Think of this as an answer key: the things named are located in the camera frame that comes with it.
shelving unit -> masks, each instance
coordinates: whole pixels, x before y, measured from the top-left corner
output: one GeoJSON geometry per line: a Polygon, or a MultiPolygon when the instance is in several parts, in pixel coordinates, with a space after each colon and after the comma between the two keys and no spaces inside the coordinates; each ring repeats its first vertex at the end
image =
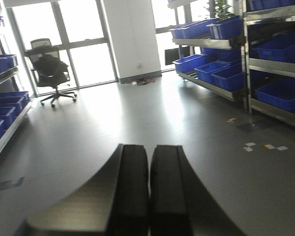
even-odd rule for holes
{"type": "Polygon", "coordinates": [[[248,85],[248,107],[249,111],[259,111],[271,117],[277,118],[283,122],[295,126],[295,114],[280,108],[271,106],[262,101],[257,100],[253,96],[251,89],[251,78],[249,70],[258,70],[275,75],[283,75],[295,78],[295,63],[254,59],[249,57],[249,44],[251,41],[256,40],[258,37],[254,35],[251,37],[249,34],[249,26],[273,23],[271,28],[276,28],[276,31],[283,31],[283,27],[287,23],[295,23],[295,5],[278,7],[273,9],[259,10],[247,12],[246,0],[241,0],[243,20],[244,20],[244,36],[245,36],[245,56],[246,56],[246,69],[247,69],[247,85],[248,85]]]}
{"type": "MultiPolygon", "coordinates": [[[[171,9],[175,9],[179,6],[184,6],[190,4],[191,2],[196,0],[175,0],[171,2],[168,7],[171,9]]],[[[241,47],[243,45],[242,36],[238,36],[235,38],[221,40],[221,39],[211,39],[209,34],[202,35],[198,38],[193,39],[176,39],[173,38],[173,42],[176,45],[186,45],[192,47],[205,47],[205,48],[215,48],[215,49],[224,49],[231,50],[237,47],[241,47]]],[[[230,100],[236,101],[245,98],[245,89],[240,89],[238,91],[229,92],[225,89],[219,88],[215,85],[209,84],[205,81],[199,80],[195,71],[189,71],[187,73],[181,73],[177,71],[177,74],[184,79],[187,79],[195,84],[198,84],[206,89],[211,90],[212,92],[230,100]]]]}
{"type": "MultiPolygon", "coordinates": [[[[4,35],[5,28],[0,26],[0,35],[4,35]]],[[[0,74],[0,85],[7,80],[13,78],[15,75],[19,73],[19,69],[17,66],[3,72],[0,74]]],[[[31,108],[31,102],[29,102],[26,107],[23,108],[22,112],[16,117],[14,122],[11,124],[11,126],[5,130],[4,135],[0,138],[0,153],[5,147],[5,145],[8,143],[14,132],[17,130],[23,119],[25,118],[25,115],[31,108]]]]}

black office chair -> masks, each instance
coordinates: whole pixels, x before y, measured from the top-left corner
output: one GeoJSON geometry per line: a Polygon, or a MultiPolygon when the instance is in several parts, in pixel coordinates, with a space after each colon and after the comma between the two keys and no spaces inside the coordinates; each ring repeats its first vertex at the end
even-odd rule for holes
{"type": "Polygon", "coordinates": [[[43,101],[52,98],[51,106],[55,107],[53,102],[59,97],[71,97],[76,102],[75,92],[59,92],[58,85],[70,81],[68,65],[60,60],[59,48],[52,46],[49,39],[36,39],[31,42],[33,47],[29,54],[29,59],[33,65],[32,73],[38,87],[52,87],[56,90],[51,96],[44,98],[43,101]]]}

chair base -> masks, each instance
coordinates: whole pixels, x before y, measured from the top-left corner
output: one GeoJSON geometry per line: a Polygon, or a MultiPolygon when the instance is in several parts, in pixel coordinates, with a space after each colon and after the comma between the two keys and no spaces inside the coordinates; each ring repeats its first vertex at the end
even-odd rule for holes
{"type": "Polygon", "coordinates": [[[77,94],[75,94],[75,92],[59,92],[58,89],[56,88],[56,93],[50,95],[49,97],[46,97],[46,98],[40,100],[40,104],[41,104],[42,106],[44,106],[43,101],[46,101],[46,100],[52,98],[50,104],[51,104],[52,107],[55,107],[55,104],[53,104],[53,102],[54,102],[56,99],[59,99],[60,97],[71,97],[72,100],[73,100],[73,102],[76,102],[76,101],[77,101],[77,99],[76,99],[77,94]]]}

floor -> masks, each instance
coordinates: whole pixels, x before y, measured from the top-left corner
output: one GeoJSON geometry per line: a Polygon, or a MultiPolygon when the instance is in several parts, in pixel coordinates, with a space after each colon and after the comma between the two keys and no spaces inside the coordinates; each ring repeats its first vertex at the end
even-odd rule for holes
{"type": "Polygon", "coordinates": [[[1,153],[0,186],[9,187],[0,188],[0,236],[81,186],[119,143],[144,145],[149,161],[157,144],[182,145],[247,236],[295,236],[295,128],[250,115],[175,72],[145,86],[112,83],[78,94],[55,109],[34,103],[1,153]]]}

paper scrap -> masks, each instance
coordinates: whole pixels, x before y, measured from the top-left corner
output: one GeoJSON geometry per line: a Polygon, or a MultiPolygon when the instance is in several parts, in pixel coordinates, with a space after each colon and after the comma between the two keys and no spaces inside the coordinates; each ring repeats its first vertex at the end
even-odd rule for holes
{"type": "Polygon", "coordinates": [[[230,124],[233,124],[235,120],[237,120],[237,118],[230,118],[230,119],[227,119],[226,121],[230,124]]]}
{"type": "Polygon", "coordinates": [[[288,148],[285,146],[280,146],[280,147],[277,147],[276,149],[278,149],[279,151],[284,151],[284,150],[287,150],[288,148]]]}
{"type": "Polygon", "coordinates": [[[275,149],[276,147],[271,145],[271,144],[267,144],[267,145],[264,145],[265,148],[267,149],[275,149]]]}
{"type": "Polygon", "coordinates": [[[248,152],[253,151],[253,149],[251,147],[247,147],[245,150],[248,152]]]}
{"type": "Polygon", "coordinates": [[[255,143],[246,143],[245,145],[248,146],[248,147],[251,147],[251,146],[254,146],[256,144],[255,143]]]}

